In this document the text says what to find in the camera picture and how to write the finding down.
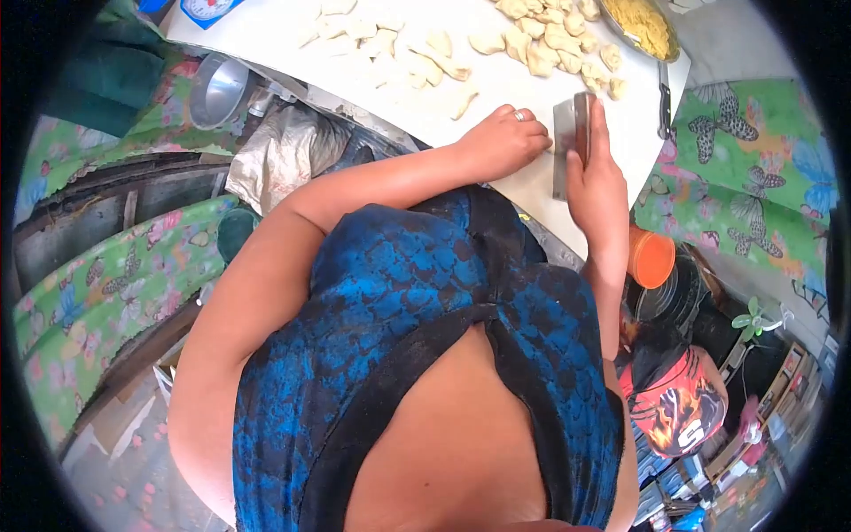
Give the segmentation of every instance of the yellow filling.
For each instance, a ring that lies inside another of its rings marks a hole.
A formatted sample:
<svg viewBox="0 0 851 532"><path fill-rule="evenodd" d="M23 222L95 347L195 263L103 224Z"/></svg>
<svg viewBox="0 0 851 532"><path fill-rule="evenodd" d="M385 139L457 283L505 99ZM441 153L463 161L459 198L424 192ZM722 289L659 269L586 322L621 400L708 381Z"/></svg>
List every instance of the yellow filling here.
<svg viewBox="0 0 851 532"><path fill-rule="evenodd" d="M605 0L605 4L620 27L638 37L639 47L655 58L668 57L668 25L656 9L645 0Z"/></svg>

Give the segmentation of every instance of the woman's right arm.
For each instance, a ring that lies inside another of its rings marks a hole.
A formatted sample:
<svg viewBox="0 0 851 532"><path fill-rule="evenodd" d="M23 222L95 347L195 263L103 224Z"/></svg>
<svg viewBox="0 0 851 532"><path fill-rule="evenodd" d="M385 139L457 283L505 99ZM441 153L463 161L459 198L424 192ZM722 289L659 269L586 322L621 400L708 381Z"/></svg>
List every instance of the woman's right arm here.
<svg viewBox="0 0 851 532"><path fill-rule="evenodd" d="M585 169L576 152L568 153L568 206L588 240L582 275L591 285L600 323L603 379L623 405L624 450L620 459L614 507L606 532L626 532L638 510L638 464L629 408L618 382L614 359L620 337L620 300L629 256L629 203L626 181L612 159L603 103L591 108L591 159Z"/></svg>

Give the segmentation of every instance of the blue scale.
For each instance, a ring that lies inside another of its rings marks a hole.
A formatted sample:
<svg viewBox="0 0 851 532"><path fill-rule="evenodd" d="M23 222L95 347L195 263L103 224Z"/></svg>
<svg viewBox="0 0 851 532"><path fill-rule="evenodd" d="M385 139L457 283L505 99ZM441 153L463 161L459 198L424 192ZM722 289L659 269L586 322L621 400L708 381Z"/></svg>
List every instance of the blue scale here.
<svg viewBox="0 0 851 532"><path fill-rule="evenodd" d="M193 22L207 29L243 0L180 0L180 8Z"/></svg>

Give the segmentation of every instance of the woman's left hand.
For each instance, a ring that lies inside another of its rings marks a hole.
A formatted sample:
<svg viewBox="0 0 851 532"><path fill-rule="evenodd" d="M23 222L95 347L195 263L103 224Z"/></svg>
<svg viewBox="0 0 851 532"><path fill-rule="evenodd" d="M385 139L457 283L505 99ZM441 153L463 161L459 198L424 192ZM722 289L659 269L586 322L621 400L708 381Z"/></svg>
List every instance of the woman's left hand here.
<svg viewBox="0 0 851 532"><path fill-rule="evenodd" d="M469 164L470 183L498 180L534 161L552 145L546 126L529 109L504 105L468 131L453 147Z"/></svg>

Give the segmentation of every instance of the blue patterned top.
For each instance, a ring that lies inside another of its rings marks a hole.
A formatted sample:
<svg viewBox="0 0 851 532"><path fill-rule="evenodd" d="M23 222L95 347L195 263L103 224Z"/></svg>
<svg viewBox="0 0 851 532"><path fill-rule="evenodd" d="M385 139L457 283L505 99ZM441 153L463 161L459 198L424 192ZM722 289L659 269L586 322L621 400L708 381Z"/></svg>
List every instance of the blue patterned top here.
<svg viewBox="0 0 851 532"><path fill-rule="evenodd" d="M410 210L367 205L325 238L308 301L243 369L237 529L342 530L357 472L405 392L478 322L531 415L549 517L605 529L624 421L603 384L594 296L479 186Z"/></svg>

